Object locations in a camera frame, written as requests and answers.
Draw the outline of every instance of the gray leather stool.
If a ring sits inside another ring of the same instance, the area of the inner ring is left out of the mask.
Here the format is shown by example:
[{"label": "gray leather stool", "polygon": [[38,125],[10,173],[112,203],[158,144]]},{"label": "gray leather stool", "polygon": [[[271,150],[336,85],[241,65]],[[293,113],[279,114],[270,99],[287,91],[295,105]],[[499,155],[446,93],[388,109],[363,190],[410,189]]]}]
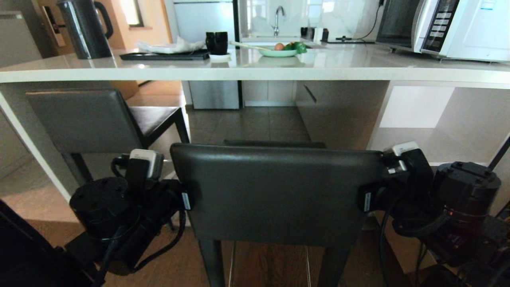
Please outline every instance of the gray leather stool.
[{"label": "gray leather stool", "polygon": [[27,100],[80,184],[92,180],[83,153],[147,149],[173,124],[189,142],[180,107],[128,107],[116,89],[38,90]]}]

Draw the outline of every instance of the black tray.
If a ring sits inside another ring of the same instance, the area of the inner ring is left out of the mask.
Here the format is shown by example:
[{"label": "black tray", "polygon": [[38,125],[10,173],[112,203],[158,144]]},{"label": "black tray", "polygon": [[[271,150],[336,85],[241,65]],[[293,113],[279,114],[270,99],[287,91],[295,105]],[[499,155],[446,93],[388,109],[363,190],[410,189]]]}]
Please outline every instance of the black tray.
[{"label": "black tray", "polygon": [[194,52],[175,53],[175,54],[157,54],[157,53],[129,53],[120,55],[124,61],[150,60],[206,60],[209,58],[209,52],[206,49],[196,50]]}]

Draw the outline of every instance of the white countertop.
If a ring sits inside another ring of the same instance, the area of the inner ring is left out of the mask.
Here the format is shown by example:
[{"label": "white countertop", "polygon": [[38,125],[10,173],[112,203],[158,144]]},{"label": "white countertop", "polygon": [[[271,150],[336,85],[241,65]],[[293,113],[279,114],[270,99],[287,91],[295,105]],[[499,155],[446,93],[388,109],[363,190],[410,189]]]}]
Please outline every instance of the white countertop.
[{"label": "white countertop", "polygon": [[335,45],[290,58],[229,50],[226,63],[205,61],[79,60],[58,56],[0,69],[0,83],[73,80],[403,80],[499,84],[510,89],[510,65],[396,53],[378,45]]}]

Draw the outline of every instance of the kettle handle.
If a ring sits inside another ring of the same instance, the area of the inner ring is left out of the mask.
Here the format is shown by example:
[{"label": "kettle handle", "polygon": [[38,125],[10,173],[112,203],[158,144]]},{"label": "kettle handle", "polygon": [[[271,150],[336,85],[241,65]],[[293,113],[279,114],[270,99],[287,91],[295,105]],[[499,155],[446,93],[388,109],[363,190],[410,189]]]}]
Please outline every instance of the kettle handle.
[{"label": "kettle handle", "polygon": [[113,26],[112,22],[110,21],[110,16],[108,15],[108,11],[106,11],[105,6],[101,2],[94,1],[94,6],[96,6],[96,8],[98,8],[101,12],[101,15],[103,15],[103,19],[105,20],[106,25],[105,37],[110,39],[110,37],[113,35]]}]

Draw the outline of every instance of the window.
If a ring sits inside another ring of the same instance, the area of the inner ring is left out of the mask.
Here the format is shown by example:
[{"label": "window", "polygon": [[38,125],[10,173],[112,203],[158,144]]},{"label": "window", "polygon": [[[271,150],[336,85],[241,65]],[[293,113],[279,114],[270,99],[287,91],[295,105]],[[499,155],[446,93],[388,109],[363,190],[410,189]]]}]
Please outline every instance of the window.
[{"label": "window", "polygon": [[143,27],[138,0],[120,0],[129,27]]}]

